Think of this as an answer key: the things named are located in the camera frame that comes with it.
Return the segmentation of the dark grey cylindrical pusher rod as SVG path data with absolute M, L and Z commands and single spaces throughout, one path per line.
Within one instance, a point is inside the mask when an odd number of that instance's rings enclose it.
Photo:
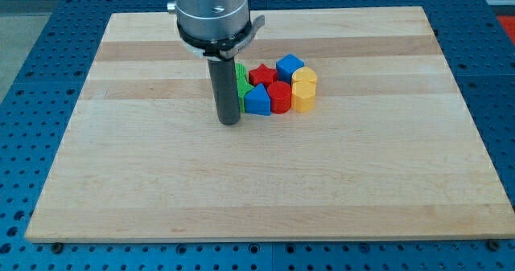
M 237 124 L 241 115 L 234 59 L 228 61 L 208 60 L 208 70 L 219 122 L 223 125 Z

